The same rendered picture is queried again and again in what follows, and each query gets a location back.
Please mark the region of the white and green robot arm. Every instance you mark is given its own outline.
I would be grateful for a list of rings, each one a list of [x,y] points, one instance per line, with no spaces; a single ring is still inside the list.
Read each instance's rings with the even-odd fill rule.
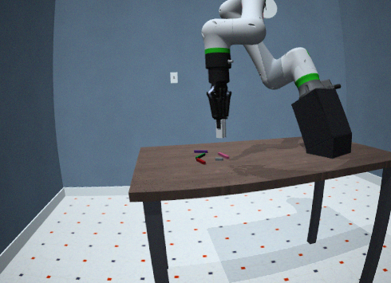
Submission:
[[[231,45],[243,45],[263,84],[269,89],[279,89],[293,81],[300,99],[315,88],[341,88],[340,84],[332,85],[330,80],[320,81],[304,48],[292,49],[278,60],[274,59],[263,44],[266,36],[265,3],[266,0],[227,0],[219,8],[222,19],[211,19],[203,25],[206,69],[230,69],[234,62],[231,60]]]

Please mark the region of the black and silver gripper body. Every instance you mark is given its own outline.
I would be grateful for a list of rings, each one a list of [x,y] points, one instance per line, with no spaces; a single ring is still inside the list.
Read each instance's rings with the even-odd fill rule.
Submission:
[[[209,69],[208,81],[211,83],[211,89],[214,86],[216,98],[219,98],[219,89],[227,89],[227,83],[230,82],[229,69]]]

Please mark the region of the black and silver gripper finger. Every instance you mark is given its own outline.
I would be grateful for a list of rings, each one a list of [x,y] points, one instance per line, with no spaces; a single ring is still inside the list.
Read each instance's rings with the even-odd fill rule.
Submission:
[[[226,88],[223,89],[223,138],[226,138],[226,120],[229,115],[231,92]]]
[[[214,91],[215,91],[214,86],[212,86],[212,89],[209,92],[207,92],[207,97],[209,99],[209,103],[211,107],[212,118],[214,118],[216,123],[216,138],[223,138],[223,110],[222,110],[223,89],[222,88],[219,89],[219,98],[216,98]]]

